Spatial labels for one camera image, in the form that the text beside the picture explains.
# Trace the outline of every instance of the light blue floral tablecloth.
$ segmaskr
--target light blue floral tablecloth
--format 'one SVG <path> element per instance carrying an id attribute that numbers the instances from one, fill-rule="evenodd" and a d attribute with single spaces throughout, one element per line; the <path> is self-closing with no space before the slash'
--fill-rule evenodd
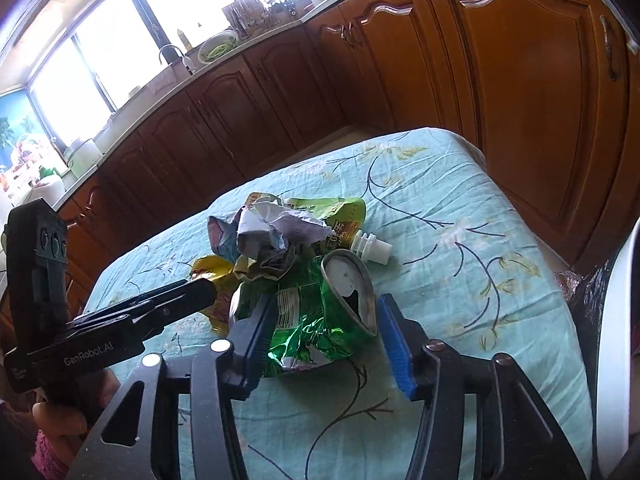
<path id="1" fill-rule="evenodd" d="M 368 265 L 377 294 L 394 295 L 405 316 L 459 352 L 513 355 L 546 400 L 588 473 L 591 408 L 575 329 L 533 234 L 461 137 L 423 128 L 361 142 L 244 184 L 207 210 L 111 264 L 86 312 L 185 278 L 210 253 L 209 215 L 233 214 L 252 191 L 282 198 L 362 196 L 365 232 L 394 245 L 388 266 Z M 194 314 L 147 342 L 164 357 L 214 339 Z M 140 358 L 114 369 L 121 379 Z M 182 410 L 188 422 L 188 397 Z M 250 478 L 396 480 L 414 448 L 422 406 L 396 389 L 379 342 L 352 361 L 262 380 L 235 402 Z M 469 406 L 461 477 L 473 469 L 475 415 Z M 181 427 L 182 477 L 190 469 Z"/>

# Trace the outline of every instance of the bottle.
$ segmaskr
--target bottle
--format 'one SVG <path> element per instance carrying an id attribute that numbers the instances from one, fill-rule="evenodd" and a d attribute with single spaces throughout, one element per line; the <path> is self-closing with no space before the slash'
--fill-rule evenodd
<path id="1" fill-rule="evenodd" d="M 378 240 L 375 234 L 363 233 L 360 229 L 353 237 L 350 251 L 367 263 L 369 260 L 377 264 L 386 265 L 391 255 L 393 245 Z"/>
<path id="2" fill-rule="evenodd" d="M 184 32 L 181 31 L 180 29 L 177 29 L 176 32 L 178 33 L 178 38 L 184 45 L 184 51 L 188 52 L 190 50 L 193 50 L 193 47 L 191 46 L 191 43 L 189 43 L 189 40 L 187 40 L 187 37 L 184 35 Z"/>

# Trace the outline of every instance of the pink sleeve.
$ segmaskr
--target pink sleeve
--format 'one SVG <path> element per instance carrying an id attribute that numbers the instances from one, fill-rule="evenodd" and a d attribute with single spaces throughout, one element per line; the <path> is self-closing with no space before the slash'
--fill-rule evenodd
<path id="1" fill-rule="evenodd" d="M 60 462 L 60 459 L 53 453 L 49 442 L 41 431 L 38 432 L 36 452 L 31 461 L 45 480 L 65 480 L 69 471 L 69 468 Z"/>

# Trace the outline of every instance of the green vegetable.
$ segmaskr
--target green vegetable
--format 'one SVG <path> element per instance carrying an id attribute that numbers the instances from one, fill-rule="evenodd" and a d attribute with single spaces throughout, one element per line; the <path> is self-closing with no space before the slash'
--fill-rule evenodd
<path id="1" fill-rule="evenodd" d="M 214 49 L 210 50 L 208 53 L 204 54 L 202 57 L 210 63 L 218 59 L 219 57 L 224 56 L 227 52 L 231 52 L 235 47 L 238 46 L 238 40 L 234 38 L 230 38 L 226 40 L 224 43 L 219 44 Z"/>

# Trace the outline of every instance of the yellow wrapper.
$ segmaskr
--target yellow wrapper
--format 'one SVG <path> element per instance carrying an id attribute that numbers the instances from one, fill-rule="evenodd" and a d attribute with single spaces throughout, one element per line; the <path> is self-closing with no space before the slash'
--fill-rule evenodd
<path id="1" fill-rule="evenodd" d="M 240 285 L 234 266 L 215 254 L 197 259 L 191 266 L 191 279 L 206 278 L 216 284 L 218 296 L 213 305 L 201 310 L 209 318 L 213 331 L 221 336 L 229 333 L 229 305 L 231 296 Z"/>

